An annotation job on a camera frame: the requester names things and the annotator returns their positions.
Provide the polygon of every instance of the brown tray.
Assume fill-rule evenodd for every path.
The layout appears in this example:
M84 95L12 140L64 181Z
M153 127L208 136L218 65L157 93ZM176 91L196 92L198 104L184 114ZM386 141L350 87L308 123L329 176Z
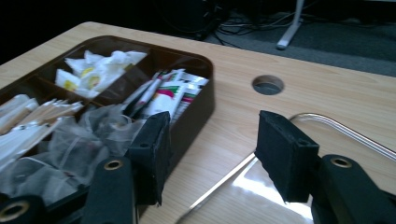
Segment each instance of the brown tray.
M62 68L65 71L72 72L64 59L82 59L85 50L103 56L110 56L114 50L136 50L146 52L147 56L105 91L93 99L87 99L55 85L57 69ZM170 162L170 171L172 171L215 109L213 64L201 55L116 36L98 36L78 44L35 71L4 87L0 90L0 104L5 103L17 94L27 94L31 98L36 98L40 104L55 98L68 100L69 103L82 102L85 108L88 105L120 104L140 85L150 80L157 71L179 68L185 68L186 72L190 74L205 77L208 82L178 118L177 122L171 126L171 147L174 152ZM76 114L76 118L78 119L83 112L84 109L80 110Z

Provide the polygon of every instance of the gray carpet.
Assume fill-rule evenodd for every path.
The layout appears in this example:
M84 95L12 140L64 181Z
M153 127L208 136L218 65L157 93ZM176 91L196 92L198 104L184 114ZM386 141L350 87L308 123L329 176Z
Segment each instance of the gray carpet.
M280 12L267 16L267 19L275 21L288 14L290 13ZM268 26L251 32L249 29L241 31L240 28L234 26L224 26L241 24L241 22L249 23L245 15L233 12L230 18L204 41L396 77L395 23L363 25L353 18L338 22L330 22L309 15L303 15L303 18L302 26L284 50L277 49L276 43L287 30L288 26L285 25L291 22L292 16L282 22L271 22L278 26Z

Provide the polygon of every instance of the table surface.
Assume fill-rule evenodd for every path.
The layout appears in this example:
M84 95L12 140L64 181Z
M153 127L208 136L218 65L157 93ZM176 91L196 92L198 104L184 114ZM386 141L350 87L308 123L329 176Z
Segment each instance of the table surface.
M163 205L150 207L141 217L141 223L177 222L197 199L250 155L257 144L261 110L286 118L318 113L385 147L396 148L396 78L96 22L82 23L2 64L0 88L99 35L115 35L200 54L214 64L215 112L169 176ZM284 90L276 95L254 91L252 81L262 75L280 78ZM322 137L324 142L331 142L327 136ZM334 151L345 146L338 141L332 144ZM370 150L350 147L353 146L348 145L347 150L342 148L337 153L347 151L346 156L363 166L381 189L396 194L396 163ZM320 153L334 153L332 149Z

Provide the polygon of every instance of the wooden table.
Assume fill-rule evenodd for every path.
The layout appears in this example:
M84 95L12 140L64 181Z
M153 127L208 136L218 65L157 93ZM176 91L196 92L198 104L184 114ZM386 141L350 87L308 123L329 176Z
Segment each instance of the wooden table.
M396 148L396 78L95 22L82 23L1 65L0 88L99 35L193 52L207 57L215 66L215 112L168 178L163 205L150 207L141 223L175 223L190 205L251 154L257 144L260 110L287 118L304 112L322 114L383 146ZM284 90L277 95L254 91L252 80L262 75L280 78ZM327 136L322 138L331 142ZM332 144L331 149L320 153L332 153L345 146L342 142ZM353 150L342 148L340 153L359 162L381 189L396 194L396 163L370 150Z

